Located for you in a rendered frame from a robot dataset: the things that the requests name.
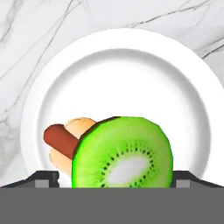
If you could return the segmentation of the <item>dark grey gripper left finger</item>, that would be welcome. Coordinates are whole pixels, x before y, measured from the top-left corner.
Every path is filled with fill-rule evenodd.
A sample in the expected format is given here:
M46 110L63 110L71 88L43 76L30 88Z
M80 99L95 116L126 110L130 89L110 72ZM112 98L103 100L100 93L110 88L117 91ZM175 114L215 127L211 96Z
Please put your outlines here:
M60 174L57 171L35 171L30 177L17 182L4 185L10 187L32 187L32 188L59 188Z

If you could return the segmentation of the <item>hot dog in bun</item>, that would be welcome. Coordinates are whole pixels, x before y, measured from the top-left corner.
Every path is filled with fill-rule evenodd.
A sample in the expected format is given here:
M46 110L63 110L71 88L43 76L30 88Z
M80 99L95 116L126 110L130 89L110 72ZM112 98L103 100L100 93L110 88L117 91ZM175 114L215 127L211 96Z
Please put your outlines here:
M44 131L44 141L51 146L51 162L66 175L72 175L74 148L81 135L95 124L86 118L76 118L66 124L53 124Z

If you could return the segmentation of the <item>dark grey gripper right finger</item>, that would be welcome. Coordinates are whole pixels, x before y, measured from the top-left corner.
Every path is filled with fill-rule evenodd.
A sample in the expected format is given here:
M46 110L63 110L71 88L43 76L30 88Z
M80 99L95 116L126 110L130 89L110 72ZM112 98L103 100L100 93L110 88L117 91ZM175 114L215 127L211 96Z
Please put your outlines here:
M216 185L211 182L199 179L189 171L174 171L171 182L173 188L196 188L196 187L212 187L221 188L221 185Z

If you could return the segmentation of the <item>white round plate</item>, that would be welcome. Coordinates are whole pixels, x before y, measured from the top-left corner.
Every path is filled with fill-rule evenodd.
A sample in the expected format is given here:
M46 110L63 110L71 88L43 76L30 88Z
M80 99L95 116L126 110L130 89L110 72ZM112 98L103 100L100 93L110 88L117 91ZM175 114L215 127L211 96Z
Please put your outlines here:
M76 117L141 116L168 136L177 170L224 186L224 87L193 51L161 34L112 29L51 58L31 85L20 125L28 173L51 170L45 128Z

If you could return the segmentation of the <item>green halved kiwi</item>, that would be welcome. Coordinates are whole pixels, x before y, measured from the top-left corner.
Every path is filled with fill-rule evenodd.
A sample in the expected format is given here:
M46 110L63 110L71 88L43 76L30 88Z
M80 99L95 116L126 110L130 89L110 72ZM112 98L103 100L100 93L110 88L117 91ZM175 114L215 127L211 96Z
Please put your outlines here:
M171 185L173 156L162 129L142 117L96 123L80 138L73 188L159 188Z

